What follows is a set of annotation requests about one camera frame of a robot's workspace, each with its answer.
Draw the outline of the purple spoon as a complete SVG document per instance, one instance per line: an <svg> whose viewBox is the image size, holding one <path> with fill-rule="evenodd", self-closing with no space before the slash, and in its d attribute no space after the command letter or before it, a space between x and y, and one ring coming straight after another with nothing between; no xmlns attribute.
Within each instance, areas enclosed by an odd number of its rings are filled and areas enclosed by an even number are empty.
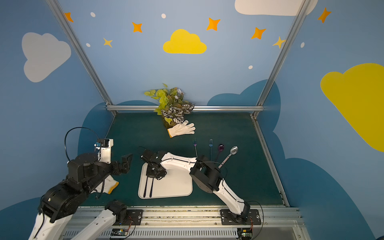
<svg viewBox="0 0 384 240"><path fill-rule="evenodd" d="M218 153L217 153L217 156L215 158L215 161L218 160L219 156L220 156L220 153L224 150L225 146L223 144L219 144L218 145Z"/></svg>
<svg viewBox="0 0 384 240"><path fill-rule="evenodd" d="M154 187L154 179L152 179L151 189L150 189L150 195L149 197L152 198L153 196L153 187Z"/></svg>

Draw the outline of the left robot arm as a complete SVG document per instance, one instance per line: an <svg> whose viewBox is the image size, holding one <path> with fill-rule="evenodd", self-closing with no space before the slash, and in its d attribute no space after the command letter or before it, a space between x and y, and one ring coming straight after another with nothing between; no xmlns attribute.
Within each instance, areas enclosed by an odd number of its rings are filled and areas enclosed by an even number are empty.
<svg viewBox="0 0 384 240"><path fill-rule="evenodd" d="M105 163L97 154L86 153L68 162L69 173L65 180L49 189L40 200L31 240L58 240L78 207L98 185L110 175L126 174L133 156L122 157L121 162ZM109 202L105 209L74 238L95 240L112 225L124 223L129 215L127 206L120 201Z"/></svg>

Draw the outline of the teal iridescent fork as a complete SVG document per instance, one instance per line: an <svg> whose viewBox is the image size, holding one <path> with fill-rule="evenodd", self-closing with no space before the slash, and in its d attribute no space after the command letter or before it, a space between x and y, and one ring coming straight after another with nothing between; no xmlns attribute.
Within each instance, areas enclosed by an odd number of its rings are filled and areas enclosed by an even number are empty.
<svg viewBox="0 0 384 240"><path fill-rule="evenodd" d="M193 138L193 145L194 145L194 149L195 149L196 157L198 157L198 151L197 151L197 139L196 139L196 138Z"/></svg>

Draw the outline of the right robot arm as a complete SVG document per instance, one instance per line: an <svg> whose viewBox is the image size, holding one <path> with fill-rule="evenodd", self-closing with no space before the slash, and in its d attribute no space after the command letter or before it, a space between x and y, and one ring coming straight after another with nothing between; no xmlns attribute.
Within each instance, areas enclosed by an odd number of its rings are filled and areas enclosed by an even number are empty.
<svg viewBox="0 0 384 240"><path fill-rule="evenodd" d="M234 218L244 222L248 220L250 205L231 190L219 167L205 156L187 158L165 151L153 153L146 149L141 159L148 164L146 175L149 178L161 180L169 170L187 173L201 190L218 196L227 205Z"/></svg>

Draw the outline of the purple fork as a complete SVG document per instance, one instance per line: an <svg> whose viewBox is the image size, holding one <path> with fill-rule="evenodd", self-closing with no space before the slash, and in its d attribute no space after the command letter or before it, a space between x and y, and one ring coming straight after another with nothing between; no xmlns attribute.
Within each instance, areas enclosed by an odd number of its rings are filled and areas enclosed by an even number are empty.
<svg viewBox="0 0 384 240"><path fill-rule="evenodd" d="M145 182L145 187L144 187L144 192L143 192L143 198L145 198L146 195L147 195L147 185L148 185L148 176L146 176L146 182Z"/></svg>

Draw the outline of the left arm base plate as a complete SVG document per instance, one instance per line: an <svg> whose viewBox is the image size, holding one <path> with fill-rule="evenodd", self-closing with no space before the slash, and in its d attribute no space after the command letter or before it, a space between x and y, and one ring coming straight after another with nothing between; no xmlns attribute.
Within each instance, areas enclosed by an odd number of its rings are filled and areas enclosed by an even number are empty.
<svg viewBox="0 0 384 240"><path fill-rule="evenodd" d="M143 219L144 210L128 209L126 217L123 220L117 221L113 226L129 226L130 224L140 226Z"/></svg>

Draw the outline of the silver spoon pink handle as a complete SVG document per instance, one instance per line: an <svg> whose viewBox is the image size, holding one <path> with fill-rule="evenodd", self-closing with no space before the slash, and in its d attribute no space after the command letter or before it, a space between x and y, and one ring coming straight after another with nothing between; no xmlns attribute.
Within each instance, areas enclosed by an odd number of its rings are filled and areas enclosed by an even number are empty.
<svg viewBox="0 0 384 240"><path fill-rule="evenodd" d="M229 155L228 155L228 156L227 156L227 157L220 163L220 165L218 166L218 168L221 169L221 168L224 166L224 164L229 160L229 158L230 158L231 156L234 156L234 155L237 154L238 150L239 150L238 146L234 146L234 147L232 147L232 148L230 149L230 153L229 153Z"/></svg>

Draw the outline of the blue fork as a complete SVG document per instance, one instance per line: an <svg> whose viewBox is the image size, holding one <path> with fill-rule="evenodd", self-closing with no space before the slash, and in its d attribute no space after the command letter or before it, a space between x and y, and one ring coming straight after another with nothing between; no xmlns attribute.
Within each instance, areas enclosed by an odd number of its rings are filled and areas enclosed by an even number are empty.
<svg viewBox="0 0 384 240"><path fill-rule="evenodd" d="M213 139L209 139L210 160L212 159Z"/></svg>

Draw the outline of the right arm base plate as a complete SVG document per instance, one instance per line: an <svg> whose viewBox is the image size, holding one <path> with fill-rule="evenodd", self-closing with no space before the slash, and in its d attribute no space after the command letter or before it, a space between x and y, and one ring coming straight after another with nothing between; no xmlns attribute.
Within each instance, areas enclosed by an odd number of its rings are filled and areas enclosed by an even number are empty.
<svg viewBox="0 0 384 240"><path fill-rule="evenodd" d="M242 218L240 215L233 214L229 209L221 209L220 216L222 225L256 225L259 226L262 224L262 217L258 210L250 210L246 218Z"/></svg>

